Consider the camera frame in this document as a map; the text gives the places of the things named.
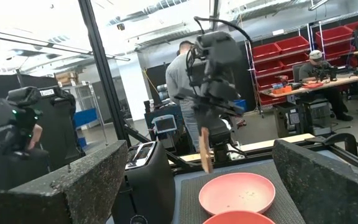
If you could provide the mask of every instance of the jeans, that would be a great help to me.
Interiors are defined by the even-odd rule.
[[[185,126],[187,128],[188,134],[191,137],[191,140],[193,141],[194,148],[196,149],[196,152],[199,152],[199,134],[198,134],[198,126],[197,126],[197,120],[196,116],[193,110],[185,110],[181,112],[183,116],[183,120],[185,122]]]
[[[331,87],[317,90],[316,94],[322,94],[330,102],[336,116],[341,116],[347,112],[347,107],[343,102],[341,92],[337,88]]]

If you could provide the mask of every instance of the gray mat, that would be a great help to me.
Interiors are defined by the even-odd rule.
[[[183,180],[181,182],[180,197],[180,224],[201,224],[210,215],[201,207],[198,194],[201,188],[210,180],[223,174],[234,172],[250,172],[268,178],[276,188],[276,196],[273,205],[264,213],[276,224],[302,224],[305,223],[296,205],[288,194],[281,178],[276,170],[274,162],[233,169],[227,172],[213,173],[202,177]]]

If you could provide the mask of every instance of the black frame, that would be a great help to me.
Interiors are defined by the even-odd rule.
[[[340,159],[344,160],[345,162],[349,163],[350,165],[354,165],[354,166],[358,167],[358,157],[354,156],[350,152],[345,151],[341,147],[336,146],[335,144],[325,146],[321,143],[312,144],[306,140],[296,142],[295,144],[305,147],[305,148],[312,150],[314,152],[329,150],[334,155],[338,156]],[[264,161],[267,159],[272,159],[273,158],[272,150],[273,150],[273,146],[247,151],[247,157],[248,157],[247,159],[240,159],[237,161],[229,161],[229,162],[225,162],[225,163],[214,164],[214,168],[217,169],[217,168],[222,168],[222,167],[229,167],[229,166],[235,166],[235,165],[240,165],[240,164],[247,164],[250,162],[260,162],[260,161]],[[197,172],[197,171],[203,170],[203,168],[201,167],[200,160],[191,161],[191,162],[188,162],[187,164],[191,164],[191,166],[186,167],[185,169],[178,167],[176,164],[172,164],[171,169],[172,169],[173,175],[188,174],[191,172]]]
[[[128,134],[125,132],[124,118],[121,115],[119,100],[117,97],[116,87],[112,80],[109,63],[103,47],[98,25],[94,16],[92,3],[90,0],[78,0],[80,5],[81,14],[86,27],[88,28],[89,42],[92,46],[94,61],[100,80],[103,86],[104,94],[106,95],[109,111],[112,116],[114,129],[116,130],[118,140],[126,140],[128,146],[131,146]]]

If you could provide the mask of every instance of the pink bowl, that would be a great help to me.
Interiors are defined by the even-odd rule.
[[[201,206],[211,215],[230,211],[264,213],[276,194],[271,181],[251,173],[226,174],[210,180],[198,196]]]
[[[271,219],[255,212],[248,211],[231,211],[220,213],[219,215],[215,215],[208,220],[206,220],[203,224],[274,224]]]

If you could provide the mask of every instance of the ceiling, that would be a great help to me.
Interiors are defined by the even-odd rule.
[[[91,0],[105,51],[133,52],[199,32],[194,16],[243,21],[307,5],[310,0]],[[78,0],[0,0],[0,32],[90,51]],[[117,24],[124,24],[119,30]],[[203,22],[203,29],[211,27]],[[0,40],[0,72],[17,67],[33,70],[64,58],[65,65],[85,59],[79,53]]]

